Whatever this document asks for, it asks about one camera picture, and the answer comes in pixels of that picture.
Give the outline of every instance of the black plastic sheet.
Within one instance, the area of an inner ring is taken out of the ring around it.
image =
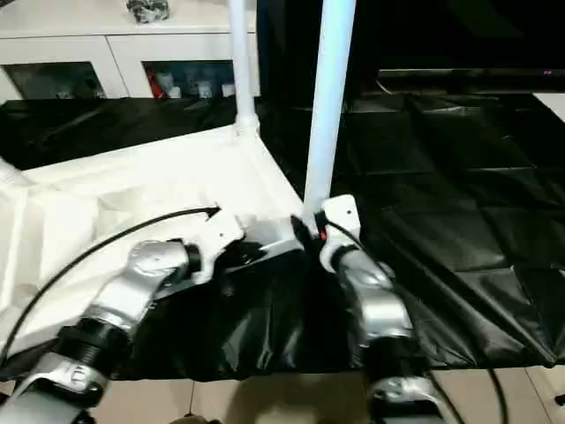
[[[0,155],[33,167],[225,125],[234,111],[231,99],[9,102]],[[311,111],[259,113],[302,192]],[[362,239],[396,272],[434,367],[565,363],[564,130],[532,96],[383,95],[343,114],[333,191],[355,195]],[[164,300],[116,377],[341,371],[358,366],[349,334],[335,279],[298,251]]]

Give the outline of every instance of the white pvc pipe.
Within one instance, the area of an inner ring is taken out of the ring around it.
[[[307,221],[320,211],[332,184],[355,3],[356,0],[324,0],[322,8],[304,200]]]
[[[259,125],[259,120],[255,114],[251,90],[245,0],[230,0],[230,23],[233,73],[236,83],[236,124],[239,129],[255,130]]]

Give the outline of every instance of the black wire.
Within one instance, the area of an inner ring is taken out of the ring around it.
[[[115,235],[113,235],[109,238],[106,238],[105,240],[101,241],[97,245],[90,247],[85,252],[80,254],[77,258],[75,258],[72,262],[70,262],[66,267],[64,267],[57,274],[55,274],[53,277],[51,277],[50,280],[45,285],[43,285],[43,287],[35,294],[34,298],[31,299],[31,301],[26,305],[23,312],[21,313],[18,320],[16,321],[16,324],[11,329],[11,333],[8,336],[8,338],[6,339],[6,342],[4,343],[4,347],[2,348],[2,353],[0,354],[0,368],[4,367],[5,362],[8,360],[8,354],[10,352],[11,346],[14,343],[14,340],[16,339],[16,336],[18,335],[19,330],[21,329],[22,325],[26,321],[27,316],[32,311],[32,309],[35,307],[37,302],[39,302],[41,300],[43,295],[51,287],[53,287],[57,283],[57,281],[59,281],[65,274],[67,274],[69,271],[71,271],[79,263],[84,261],[88,256],[98,252],[99,250],[101,250],[105,246],[115,242],[116,240],[121,239],[121,238],[123,238],[123,237],[137,231],[137,230],[141,230],[142,228],[148,227],[149,225],[152,225],[154,223],[159,223],[160,221],[165,221],[167,219],[176,218],[178,216],[185,216],[185,215],[208,214],[209,216],[212,216],[213,214],[218,212],[218,210],[220,210],[220,209],[219,208],[193,208],[193,209],[178,210],[177,212],[172,212],[170,214],[157,216],[157,217],[149,219],[149,220],[147,220],[143,223],[138,223],[137,225],[133,225],[132,227],[130,227],[126,230],[123,230],[123,231],[119,232],[118,234],[115,234]]]
[[[501,381],[498,378],[498,375],[492,368],[487,368],[486,372],[488,376],[491,377],[491,381],[493,382],[494,391],[496,392],[496,397],[498,398],[498,403],[501,412],[501,423],[502,424],[509,424],[510,423],[510,414],[509,414],[509,404],[506,399],[506,395],[504,394],[504,389],[502,388]]]
[[[435,387],[435,389],[440,394],[441,399],[443,401],[445,401],[445,403],[448,405],[448,409],[451,411],[451,414],[455,417],[457,423],[458,424],[465,424],[465,420],[463,419],[463,417],[459,413],[459,410],[457,409],[457,407],[455,406],[455,404],[453,403],[451,398],[448,396],[448,393],[443,389],[443,387],[441,387],[440,382],[438,382],[438,379],[435,378],[435,375],[433,375],[432,371],[427,373],[427,378],[430,379],[433,386]]]
[[[353,241],[364,254],[366,254],[369,258],[371,258],[373,262],[379,263],[369,252],[369,250],[363,245],[363,243],[361,243],[361,241],[357,237],[355,237],[350,231],[343,228],[338,223],[333,223],[329,220],[326,220],[326,222],[329,226],[334,227],[336,230],[340,231],[345,236],[347,236],[348,239]],[[500,412],[501,412],[501,424],[509,424],[509,407],[508,407],[506,395],[504,394],[504,390],[502,389],[501,381],[499,380],[498,375],[496,375],[496,373],[492,368],[487,368],[486,371],[488,372],[488,375],[490,376],[491,381],[493,382],[494,391],[496,392],[496,397],[498,399]],[[435,386],[435,389],[437,389],[437,391],[440,393],[440,396],[445,400],[449,410],[456,418],[456,421],[459,424],[465,424],[465,421],[463,420],[463,417],[457,410],[455,404],[449,398],[447,392],[441,387],[440,383],[437,381],[437,379],[431,372],[428,373],[428,378],[432,381],[432,384]]]

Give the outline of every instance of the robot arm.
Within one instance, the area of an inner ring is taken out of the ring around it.
[[[92,422],[86,410],[102,399],[154,299],[209,281],[218,256],[243,236],[237,219],[220,211],[194,244],[137,244],[125,268],[102,287],[76,325],[61,329],[53,350],[0,408],[0,424]]]
[[[445,422],[440,413],[443,399],[426,377],[426,358],[420,353],[406,307],[395,292],[392,270],[376,263],[345,234],[348,231],[358,239],[360,231],[353,197],[329,199],[323,212],[326,244],[320,262],[328,272],[337,274],[352,306],[374,422]]]

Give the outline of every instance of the cabinet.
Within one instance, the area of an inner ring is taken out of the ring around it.
[[[167,95],[174,87],[182,96],[234,92],[230,34],[118,35],[108,41],[131,97],[158,96],[159,89]],[[259,95],[254,33],[248,41],[253,93]]]
[[[125,0],[17,0],[0,8],[0,104],[14,99],[232,95],[228,0],[169,0],[137,24]],[[248,1],[259,95],[255,3]]]

